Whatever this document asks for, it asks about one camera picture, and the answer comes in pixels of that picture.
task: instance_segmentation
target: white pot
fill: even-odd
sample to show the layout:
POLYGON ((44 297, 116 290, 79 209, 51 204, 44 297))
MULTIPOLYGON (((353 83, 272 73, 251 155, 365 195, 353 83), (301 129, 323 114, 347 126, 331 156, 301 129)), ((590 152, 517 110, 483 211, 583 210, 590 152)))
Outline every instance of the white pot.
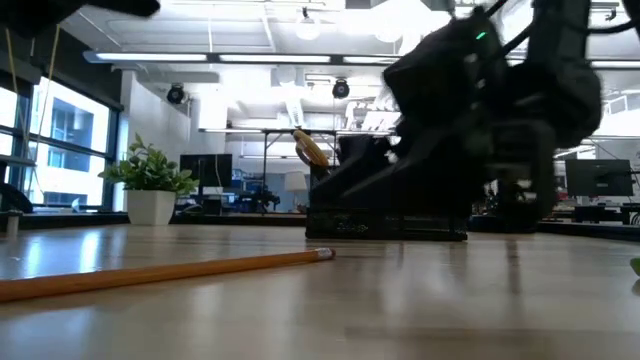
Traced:
POLYGON ((176 193, 127 190, 127 212, 133 225, 167 225, 173 215, 176 193))

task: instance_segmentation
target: green leaves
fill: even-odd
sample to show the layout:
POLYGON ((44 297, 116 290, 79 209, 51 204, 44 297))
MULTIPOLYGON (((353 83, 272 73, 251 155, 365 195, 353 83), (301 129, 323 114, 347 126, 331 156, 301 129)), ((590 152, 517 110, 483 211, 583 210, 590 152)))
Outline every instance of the green leaves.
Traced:
POLYGON ((140 135, 129 145, 129 159, 110 166, 98 174, 112 183, 123 182, 126 190, 172 191, 186 195, 198 187, 198 181, 190 178, 191 171, 178 172, 178 164, 168 161, 162 151, 145 145, 140 135))

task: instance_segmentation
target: ceiling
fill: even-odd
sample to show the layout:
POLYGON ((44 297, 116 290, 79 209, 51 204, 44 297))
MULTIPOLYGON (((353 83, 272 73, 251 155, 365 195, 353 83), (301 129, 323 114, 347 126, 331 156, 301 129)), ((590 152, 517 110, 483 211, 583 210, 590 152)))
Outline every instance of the ceiling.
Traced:
MULTIPOLYGON (((510 0, 509 3, 509 11, 501 14, 505 40, 515 36, 531 19, 527 0, 510 0)), ((457 12, 464 13, 468 9, 459 7, 457 12)), ((608 10, 593 11, 592 24, 609 26, 628 20, 622 8, 618 9, 618 16, 611 22, 604 20, 608 14, 608 10)), ((402 53, 404 48, 411 48, 419 41, 420 34, 428 34, 447 20, 446 13, 430 11, 419 0, 388 0, 371 10, 345 10, 345 0, 163 0, 162 9, 151 19, 84 7, 66 19, 63 28, 95 50, 109 52, 370 55, 402 53), (307 21, 311 21, 311 25, 300 24, 303 5, 308 6, 312 20, 307 21), (301 38, 315 31, 317 37, 313 40, 301 38)), ((632 31, 592 36, 589 55, 640 60, 640 41, 632 31)), ((146 73, 218 73, 220 86, 226 89, 231 119, 274 118, 278 113, 287 111, 280 90, 272 88, 272 68, 218 64, 148 64, 140 67, 146 73)), ((370 88, 364 92, 374 96, 382 88, 381 70, 356 66, 310 66, 301 69, 306 74, 353 79, 352 84, 356 79, 362 80, 370 88)), ((640 88, 640 72, 605 71, 600 75, 608 90, 640 88)), ((156 82, 155 86, 161 92, 168 88, 169 82, 156 82)), ((334 101, 330 87, 315 87, 313 90, 300 93, 300 105, 305 113, 344 114, 349 101, 362 97, 354 91, 350 98, 334 101)))

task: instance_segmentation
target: computer monitor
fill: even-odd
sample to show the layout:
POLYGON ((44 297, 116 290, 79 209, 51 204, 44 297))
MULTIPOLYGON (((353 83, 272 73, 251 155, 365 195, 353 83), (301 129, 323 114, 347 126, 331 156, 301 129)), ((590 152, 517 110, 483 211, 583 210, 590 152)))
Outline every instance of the computer monitor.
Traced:
POLYGON ((202 187, 231 186, 231 168, 231 154, 180 155, 180 170, 191 170, 202 187))
POLYGON ((569 196, 633 196, 629 160, 566 160, 569 196))

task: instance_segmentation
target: potted plant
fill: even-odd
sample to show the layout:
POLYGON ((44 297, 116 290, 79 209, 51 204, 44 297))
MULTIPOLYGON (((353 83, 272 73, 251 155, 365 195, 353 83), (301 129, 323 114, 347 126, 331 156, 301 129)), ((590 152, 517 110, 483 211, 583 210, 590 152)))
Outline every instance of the potted plant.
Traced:
POLYGON ((198 181, 190 178, 190 170, 179 171, 178 164, 168 161, 153 144, 145 145, 138 134, 127 155, 127 160, 108 167, 98 176, 111 183, 124 183, 132 224, 167 225, 176 195, 191 193, 198 181))

